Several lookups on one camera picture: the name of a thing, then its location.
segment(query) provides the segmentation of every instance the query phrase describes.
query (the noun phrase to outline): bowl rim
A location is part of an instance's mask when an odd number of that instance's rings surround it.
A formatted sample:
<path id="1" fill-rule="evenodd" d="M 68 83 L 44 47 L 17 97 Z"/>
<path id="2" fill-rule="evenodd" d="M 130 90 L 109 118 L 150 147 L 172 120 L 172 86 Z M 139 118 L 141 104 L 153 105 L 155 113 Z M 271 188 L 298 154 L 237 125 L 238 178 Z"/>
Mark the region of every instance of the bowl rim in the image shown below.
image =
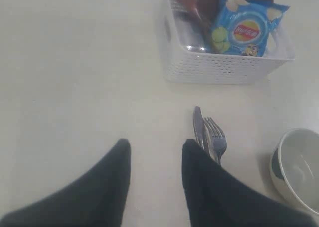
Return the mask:
<path id="1" fill-rule="evenodd" d="M 280 170 L 281 170 L 281 173 L 283 174 L 283 177 L 284 177 L 284 180 L 285 180 L 285 183 L 287 184 L 289 190 L 293 193 L 294 197 L 307 209 L 309 210 L 310 212 L 316 214 L 316 215 L 319 215 L 319 212 L 318 211 L 315 211 L 314 209 L 310 208 L 308 205 L 306 205 L 302 199 L 299 198 L 299 196 L 296 194 L 296 192 L 294 191 L 294 189 L 291 187 L 287 177 L 286 177 L 286 174 L 284 172 L 284 168 L 283 168 L 283 163 L 281 161 L 281 148 L 282 148 L 282 144 L 283 142 L 287 139 L 287 137 L 289 135 L 291 135 L 293 132 L 295 131 L 306 131 L 306 132 L 311 132 L 312 134 L 315 134 L 318 138 L 319 138 L 319 134 L 315 131 L 312 131 L 312 130 L 309 130 L 309 129 L 306 129 L 306 128 L 294 128 L 294 129 L 291 129 L 289 131 L 287 131 L 283 136 L 282 138 L 280 139 L 280 142 L 279 142 L 279 146 L 278 146 L 278 161 L 279 161 L 279 167 L 280 167 Z"/>

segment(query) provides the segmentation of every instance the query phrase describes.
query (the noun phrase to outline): fork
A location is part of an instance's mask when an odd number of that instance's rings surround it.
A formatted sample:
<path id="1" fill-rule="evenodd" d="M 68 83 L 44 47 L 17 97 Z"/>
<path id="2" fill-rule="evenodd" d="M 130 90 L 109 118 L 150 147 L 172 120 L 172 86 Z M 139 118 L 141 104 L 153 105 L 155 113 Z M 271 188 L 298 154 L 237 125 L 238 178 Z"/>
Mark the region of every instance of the fork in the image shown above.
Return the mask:
<path id="1" fill-rule="evenodd" d="M 220 159 L 227 149 L 226 137 L 223 130 L 210 117 L 204 119 L 204 124 L 210 134 L 210 145 L 217 156 L 217 163 L 221 165 Z"/>

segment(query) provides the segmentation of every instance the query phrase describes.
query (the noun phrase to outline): white plastic basket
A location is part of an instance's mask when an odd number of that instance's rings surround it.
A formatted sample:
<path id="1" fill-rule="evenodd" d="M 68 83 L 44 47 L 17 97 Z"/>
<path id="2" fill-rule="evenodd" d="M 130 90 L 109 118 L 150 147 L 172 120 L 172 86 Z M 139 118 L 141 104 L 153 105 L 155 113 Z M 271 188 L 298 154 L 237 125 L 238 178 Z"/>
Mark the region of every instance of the white plastic basket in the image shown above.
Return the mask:
<path id="1" fill-rule="evenodd" d="M 183 11 L 174 0 L 164 0 L 157 17 L 157 39 L 167 80 L 179 83 L 249 84 L 268 75 L 295 52 L 281 25 L 271 33 L 275 48 L 264 57 L 194 53 L 181 46 L 173 11 Z"/>

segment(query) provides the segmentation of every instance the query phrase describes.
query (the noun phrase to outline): blue chip bag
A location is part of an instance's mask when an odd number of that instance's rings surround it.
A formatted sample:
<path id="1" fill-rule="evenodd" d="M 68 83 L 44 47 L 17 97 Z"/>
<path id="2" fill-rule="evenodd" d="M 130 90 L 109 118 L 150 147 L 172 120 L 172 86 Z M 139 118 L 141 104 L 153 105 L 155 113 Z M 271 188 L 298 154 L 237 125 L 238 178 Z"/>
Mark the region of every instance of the blue chip bag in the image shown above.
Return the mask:
<path id="1" fill-rule="evenodd" d="M 220 0 L 220 13 L 211 30 L 215 52 L 263 56 L 269 33 L 288 6 L 246 0 Z"/>

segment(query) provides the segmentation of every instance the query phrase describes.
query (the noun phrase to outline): lay's logo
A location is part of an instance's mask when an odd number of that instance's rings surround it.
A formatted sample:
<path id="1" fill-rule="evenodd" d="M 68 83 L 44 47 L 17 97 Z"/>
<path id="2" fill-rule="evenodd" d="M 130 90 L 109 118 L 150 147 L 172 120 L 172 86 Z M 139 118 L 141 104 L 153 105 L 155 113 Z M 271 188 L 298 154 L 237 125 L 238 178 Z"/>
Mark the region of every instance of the lay's logo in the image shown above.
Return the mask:
<path id="1" fill-rule="evenodd" d="M 259 36 L 260 28 L 254 21 L 244 21 L 234 30 L 234 37 L 237 41 L 251 41 Z"/>

